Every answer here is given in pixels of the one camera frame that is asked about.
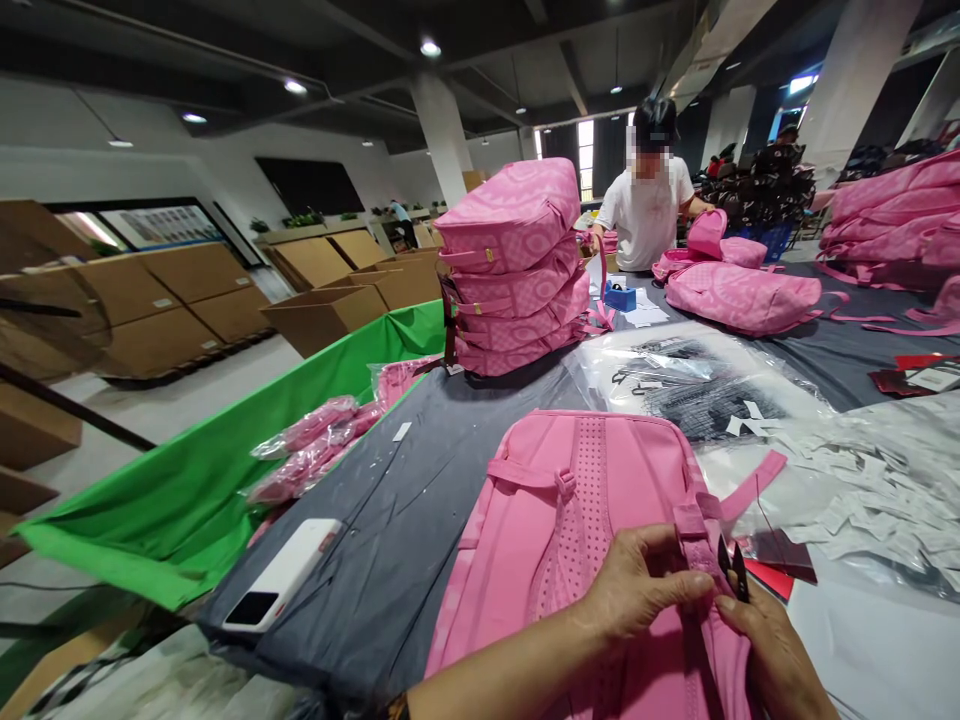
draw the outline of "scissors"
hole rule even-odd
[[[729,571],[733,570],[734,574],[737,576],[736,586],[733,588],[734,595],[737,596],[737,600],[740,602],[749,603],[750,602],[750,593],[747,590],[747,566],[743,562],[743,553],[740,552],[740,546],[736,543],[733,544],[733,559],[731,560],[730,554],[727,552],[727,541],[723,539],[723,535],[720,536],[720,541],[717,543],[717,562],[720,564],[720,572],[723,573],[723,576],[729,579]]]

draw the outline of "hand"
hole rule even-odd
[[[662,610],[713,590],[713,578],[702,572],[656,577],[674,558],[680,558],[680,546],[673,525],[621,530],[590,590],[577,603],[578,619],[617,643],[640,635]]]
[[[735,583],[736,576],[730,575]],[[714,602],[724,621],[750,638],[749,678],[771,719],[839,718],[786,609],[752,579],[747,582],[749,605],[726,595]]]

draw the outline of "table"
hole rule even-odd
[[[812,264],[789,269],[821,277],[826,290],[848,292],[853,315],[900,317],[920,304],[908,293],[822,277]],[[651,277],[630,274],[627,284],[644,287],[671,321],[692,317],[666,305]],[[616,325],[627,327],[619,315]],[[960,354],[955,338],[874,333],[823,319],[749,342],[815,382],[838,411],[890,399],[866,373],[895,367],[895,355]],[[212,593],[198,622],[213,652],[253,672],[318,688],[324,702],[340,707],[371,695],[388,698],[419,681],[457,540],[503,434],[534,408],[586,407],[562,366],[566,352],[504,378],[448,378],[441,369],[424,378],[365,437],[363,452],[349,454],[305,495]],[[404,422],[412,423],[410,431],[393,443]],[[309,517],[347,520],[330,563],[263,637],[220,630],[250,582]]]

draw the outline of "black cap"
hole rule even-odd
[[[677,106],[670,99],[644,100],[633,117],[640,152],[657,152],[677,137]]]

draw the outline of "white t-shirt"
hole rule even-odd
[[[653,180],[637,180],[627,168],[603,195],[597,222],[617,230],[621,270],[649,270],[677,244],[677,213],[693,197],[683,158],[671,157]]]

